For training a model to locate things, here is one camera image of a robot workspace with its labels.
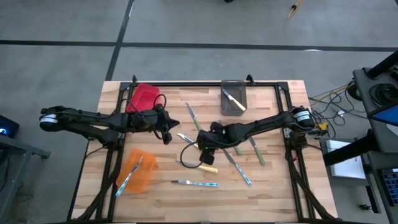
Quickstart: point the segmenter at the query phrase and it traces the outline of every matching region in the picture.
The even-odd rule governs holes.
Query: wooden table
[[[293,105],[309,107],[304,82],[287,82]],[[112,113],[116,106],[119,84],[120,82],[104,83],[98,105],[99,112]],[[196,139],[198,133],[185,105],[186,101],[195,111],[202,128],[209,129],[210,123],[219,119],[222,119],[224,124],[248,123],[277,114],[273,88],[247,87],[248,109],[240,117],[221,115],[219,87],[160,87],[160,92],[167,96],[166,110],[170,117],[179,120],[181,124],[171,130],[173,141],[169,145],[163,145],[154,133],[127,134],[123,161],[132,149],[142,149],[156,155],[159,168],[154,171],[152,182],[146,192],[134,195],[125,190],[122,196],[116,199],[114,222],[297,221],[281,129],[254,136],[266,161],[265,167],[260,165],[248,141],[239,145],[244,153],[242,156],[237,156],[234,149],[228,149],[252,181],[251,187],[247,186],[236,168],[228,162],[222,150],[216,151],[215,154],[213,167],[218,168],[217,174],[187,169],[175,163],[181,150],[187,145],[176,134],[184,133]],[[309,140],[309,143],[318,145],[315,140]],[[101,145],[98,142],[90,143],[88,153],[99,147]],[[199,150],[192,147],[184,153],[184,160],[198,163],[199,155]],[[321,152],[308,147],[303,151],[303,156],[311,190],[328,212],[337,217]],[[85,161],[72,218],[81,215],[98,193],[105,157],[106,150],[102,150],[92,154]],[[212,188],[170,183],[175,179],[217,182],[220,186]],[[307,214],[301,191],[300,198],[304,214]],[[108,211],[107,204],[105,200],[104,215]]]

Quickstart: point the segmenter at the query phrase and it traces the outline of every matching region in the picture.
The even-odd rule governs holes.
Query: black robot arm
[[[156,105],[152,110],[139,113],[101,114],[88,111],[54,106],[43,108],[40,117],[40,127],[44,131],[70,131],[86,138],[95,138],[104,146],[112,146],[117,142],[119,133],[139,133],[154,131],[164,144],[171,140],[169,130],[180,124],[171,119],[162,105]]]
[[[314,128],[310,112],[304,107],[292,108],[290,111],[254,121],[248,124],[229,124],[226,126],[213,122],[210,131],[201,130],[197,137],[199,149],[202,150],[200,160],[212,165],[214,151],[237,146],[250,136],[271,131],[277,128],[289,128],[296,133],[307,133]]]

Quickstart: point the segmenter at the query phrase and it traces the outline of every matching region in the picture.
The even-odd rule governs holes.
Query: utensil
[[[224,150],[224,154],[225,154],[226,158],[230,161],[230,163],[235,165],[235,167],[238,169],[239,173],[242,175],[243,179],[246,181],[248,186],[251,186],[251,181],[246,176],[246,174],[244,174],[244,172],[241,169],[241,167],[239,165],[237,165],[237,163],[234,161],[234,159],[230,156],[230,154],[225,149],[223,149],[223,150]]]
[[[221,125],[223,125],[222,120],[218,120],[218,122],[219,122]],[[242,155],[242,154],[243,154],[243,152],[242,152],[237,146],[234,146],[234,149],[235,149],[235,151],[236,151],[236,153],[237,153],[238,155]]]
[[[195,182],[190,182],[189,180],[172,180],[171,183],[199,185],[199,186],[207,186],[207,187],[218,187],[218,183],[195,183]]]
[[[143,160],[144,156],[141,156],[137,162],[137,164],[132,168],[132,171],[129,173],[129,175],[126,177],[126,180],[124,180],[122,186],[120,186],[119,190],[116,192],[116,196],[120,196],[122,194],[122,191],[124,190],[124,187],[126,184],[129,182],[129,179],[131,177],[131,174],[138,170],[139,166],[141,165],[141,162]]]
[[[181,163],[181,161],[175,161],[175,162],[176,162],[177,164],[183,166],[182,163]],[[195,164],[191,164],[191,163],[189,163],[189,162],[184,162],[184,164],[187,165],[187,166],[191,166],[191,167],[196,166]],[[207,166],[198,166],[198,169],[205,170],[205,171],[208,171],[208,172],[215,172],[215,173],[218,172],[218,169],[217,169],[217,168],[212,168],[212,167],[207,167]]]
[[[259,148],[257,147],[257,144],[256,144],[256,142],[254,141],[254,139],[253,139],[252,136],[249,137],[249,141],[250,141],[251,145],[253,146],[253,148],[254,148],[254,150],[255,150],[255,152],[256,152],[256,154],[257,154],[257,157],[259,158],[260,164],[261,164],[262,166],[265,166],[265,165],[266,165],[266,162],[265,162],[264,159],[262,158],[262,155],[261,155],[261,153],[260,153],[260,151],[259,151]]]
[[[242,111],[246,111],[246,108],[238,101],[235,100],[235,98],[233,98],[233,96],[231,96],[225,89],[222,89],[223,93],[228,97],[229,100],[234,101],[234,103],[242,110]]]
[[[187,143],[189,143],[189,144],[194,143],[194,141],[193,141],[192,139],[186,137],[184,134],[177,133],[177,135],[178,135],[180,138],[182,138],[184,141],[186,141]],[[195,143],[194,146],[195,146],[197,149],[199,149],[198,144]]]
[[[191,106],[189,105],[188,102],[185,102],[185,103],[187,104],[188,111],[191,114],[191,118],[193,119],[193,122],[195,122],[195,126],[197,127],[197,130],[200,131],[201,130],[201,126],[199,124],[199,121],[197,120],[195,112],[193,112],[193,109],[191,108]]]

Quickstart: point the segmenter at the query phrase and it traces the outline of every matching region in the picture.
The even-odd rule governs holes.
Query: gray floor
[[[398,6],[394,0],[304,1],[136,0],[124,41],[222,44],[397,47]],[[116,41],[127,0],[1,1],[0,39]],[[21,124],[18,139],[52,151],[48,161],[29,166],[14,216],[28,223],[61,222],[83,159],[86,140],[39,128],[43,107],[96,109],[112,47],[0,45],[0,113]],[[305,80],[308,95],[347,84],[352,70],[372,67],[390,52],[122,48],[113,80]],[[361,110],[361,103],[354,101]],[[361,137],[369,123],[345,115],[337,137]],[[340,218],[386,223],[385,213],[360,211],[369,203],[364,187],[332,181]]]

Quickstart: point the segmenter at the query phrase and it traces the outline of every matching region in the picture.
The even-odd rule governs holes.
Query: orange plastic container
[[[127,189],[135,194],[142,193],[146,190],[150,178],[152,177],[152,173],[156,167],[156,159],[155,155],[152,153],[144,152],[139,149],[133,149],[130,152],[129,158],[120,171],[118,179],[116,180],[118,187],[120,187],[124,180],[126,180],[126,177],[132,171],[141,156],[144,156],[142,158],[141,165],[139,166],[138,170],[132,173],[129,182],[126,184],[124,189]]]

